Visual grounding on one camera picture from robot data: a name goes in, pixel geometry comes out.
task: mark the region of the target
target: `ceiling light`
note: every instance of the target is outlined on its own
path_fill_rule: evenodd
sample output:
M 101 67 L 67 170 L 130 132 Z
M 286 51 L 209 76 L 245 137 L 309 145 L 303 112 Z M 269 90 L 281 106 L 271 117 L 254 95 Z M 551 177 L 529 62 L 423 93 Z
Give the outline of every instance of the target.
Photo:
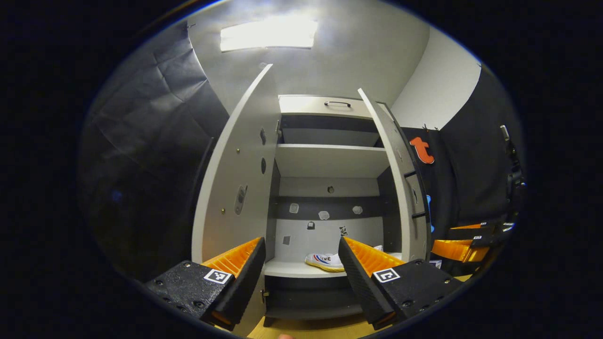
M 311 48 L 317 27 L 316 21 L 300 17 L 274 17 L 232 26 L 220 33 L 220 50 L 277 46 Z

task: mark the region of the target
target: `cabinet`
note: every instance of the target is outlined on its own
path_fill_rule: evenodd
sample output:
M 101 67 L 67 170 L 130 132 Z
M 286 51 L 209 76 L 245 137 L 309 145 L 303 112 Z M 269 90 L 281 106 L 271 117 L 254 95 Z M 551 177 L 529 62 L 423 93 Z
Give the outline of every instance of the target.
M 345 272 L 304 263 L 308 253 L 336 253 L 342 234 L 383 244 L 404 261 L 429 259 L 416 160 L 386 105 L 362 89 L 360 99 L 279 97 L 272 67 L 251 84 L 219 137 L 194 218 L 194 262 L 257 236 L 266 239 L 266 263 L 235 327 L 238 335 L 247 335 L 263 315 L 361 312 Z M 261 290 L 270 292 L 266 303 Z

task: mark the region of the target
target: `open cabinet door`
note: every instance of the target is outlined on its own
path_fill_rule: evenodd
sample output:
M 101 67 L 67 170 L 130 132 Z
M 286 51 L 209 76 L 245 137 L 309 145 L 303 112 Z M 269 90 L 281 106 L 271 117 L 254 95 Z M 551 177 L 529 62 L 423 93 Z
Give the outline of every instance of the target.
M 406 262 L 415 259 L 427 260 L 429 257 L 427 244 L 430 235 L 427 230 L 428 224 L 425 217 L 416 217 L 417 214 L 425 212 L 423 193 L 419 187 L 417 176 L 405 178 L 406 173 L 415 171 L 409 147 L 406 146 L 391 115 L 385 113 L 378 103 L 370 99 L 361 88 L 358 89 L 358 93 L 377 125 L 377 131 L 379 131 L 387 158 L 390 161 L 400 208 L 402 260 Z
M 207 166 L 193 222 L 191 258 L 202 264 L 259 236 L 266 237 L 268 200 L 280 119 L 266 66 L 230 115 Z M 246 336 L 265 314 L 264 271 L 233 333 Z

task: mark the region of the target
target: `drawer handle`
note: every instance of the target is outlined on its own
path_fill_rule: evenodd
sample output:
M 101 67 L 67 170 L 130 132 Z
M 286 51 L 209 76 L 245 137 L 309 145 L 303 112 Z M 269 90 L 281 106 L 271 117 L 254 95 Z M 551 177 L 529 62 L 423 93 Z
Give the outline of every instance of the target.
M 325 101 L 324 105 L 328 106 L 330 103 L 334 103 L 334 104 L 346 104 L 347 107 L 351 107 L 352 105 L 349 103 L 344 103 L 343 101 Z

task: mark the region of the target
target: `shoe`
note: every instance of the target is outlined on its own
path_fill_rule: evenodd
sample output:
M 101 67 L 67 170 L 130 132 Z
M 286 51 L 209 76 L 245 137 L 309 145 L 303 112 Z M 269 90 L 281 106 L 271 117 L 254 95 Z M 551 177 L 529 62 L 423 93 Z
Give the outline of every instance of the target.
M 339 254 L 308 254 L 306 264 L 316 266 L 327 272 L 343 272 L 344 268 L 339 259 Z

